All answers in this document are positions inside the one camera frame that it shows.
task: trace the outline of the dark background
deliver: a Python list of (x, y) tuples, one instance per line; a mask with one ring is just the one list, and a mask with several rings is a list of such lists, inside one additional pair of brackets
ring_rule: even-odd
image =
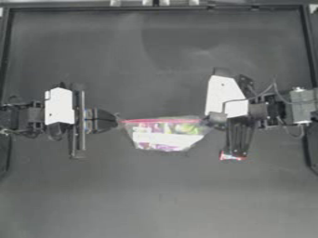
[[(103, 2), (103, 0), (1, 0), (1, 1), (3, 1), (3, 3)], [(238, 3), (238, 4), (242, 4), (242, 3), (267, 3), (267, 4), (270, 4), (270, 3), (274, 3), (274, 4), (278, 4), (278, 3), (286, 3), (286, 4), (290, 4), (290, 3), (295, 3), (295, 4), (299, 4), (299, 3), (303, 3), (303, 4), (318, 3), (317, 0), (215, 0), (214, 2), (217, 2), (217, 3)]]
[[(310, 87), (298, 12), (15, 15), (7, 96), (40, 99), (56, 82), (80, 82), (88, 106), (124, 118), (203, 114), (214, 67), (253, 77), (258, 91), (274, 77), (282, 90)], [(17, 139), (0, 237), (317, 237), (318, 178), (301, 141), (257, 131), (249, 160), (221, 163), (223, 140), (213, 131), (164, 154), (115, 130), (71, 161), (66, 141)]]

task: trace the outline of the plastic bag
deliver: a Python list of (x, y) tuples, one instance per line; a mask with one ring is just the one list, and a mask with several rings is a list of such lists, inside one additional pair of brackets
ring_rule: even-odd
[(210, 132), (198, 116), (122, 121), (136, 149), (162, 152), (188, 150)]

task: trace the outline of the white label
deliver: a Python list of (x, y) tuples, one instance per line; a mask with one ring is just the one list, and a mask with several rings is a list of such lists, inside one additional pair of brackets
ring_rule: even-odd
[(206, 115), (210, 112), (225, 112), (227, 118), (246, 115), (249, 112), (249, 101), (245, 99), (234, 78), (211, 76), (206, 94)]
[(309, 12), (310, 12), (310, 14), (315, 13), (317, 8), (318, 8), (317, 4), (309, 4)]
[(44, 124), (75, 124), (74, 93), (56, 87), (44, 92)]
[(167, 145), (184, 149), (191, 147), (191, 145), (202, 139), (203, 135), (175, 135), (163, 133), (132, 132), (132, 140), (136, 143)]

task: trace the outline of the metal frame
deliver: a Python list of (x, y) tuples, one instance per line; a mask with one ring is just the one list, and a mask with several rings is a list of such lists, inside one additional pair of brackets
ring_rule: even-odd
[[(140, 0), (122, 2), (120, 0), (111, 0), (103, 2), (78, 2), (78, 3), (20, 3), (3, 5), (3, 22), (1, 22), (1, 38), (0, 38), (0, 101), (4, 101), (5, 95), (5, 76), (8, 68), (9, 55), (9, 35), (12, 26), (12, 16), (16, 11), (186, 11), (186, 10), (209, 10), (211, 12), (221, 11), (299, 11), (299, 20), (303, 29), (303, 38), (306, 43), (309, 71), (311, 86), (318, 86), (318, 64), (315, 55), (315, 46), (313, 40), (310, 9), (309, 5), (295, 4), (222, 4), (214, 3), (209, 0)], [(309, 157), (309, 140), (305, 138), (305, 155), (307, 161)]]

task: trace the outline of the robotic arm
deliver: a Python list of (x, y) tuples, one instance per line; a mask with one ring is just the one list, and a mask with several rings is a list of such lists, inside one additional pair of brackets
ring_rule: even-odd
[(84, 106), (84, 91), (78, 85), (60, 83), (44, 92), (44, 102), (11, 103), (0, 107), (0, 133), (37, 138), (47, 134), (62, 140), (68, 134), (71, 158), (84, 158), (86, 137), (116, 127), (115, 116)]
[[(203, 124), (226, 132), (221, 160), (245, 160), (255, 129), (283, 126), (299, 128), (306, 135), (309, 165), (318, 173), (318, 88), (295, 88), (286, 95), (273, 82), (259, 94), (254, 80), (217, 70), (209, 81)], [(84, 90), (59, 84), (44, 92), (44, 102), (8, 103), (0, 106), (0, 134), (35, 139), (47, 134), (60, 140), (68, 134), (70, 157), (84, 158), (87, 135), (118, 126), (115, 116), (102, 109), (86, 108)]]

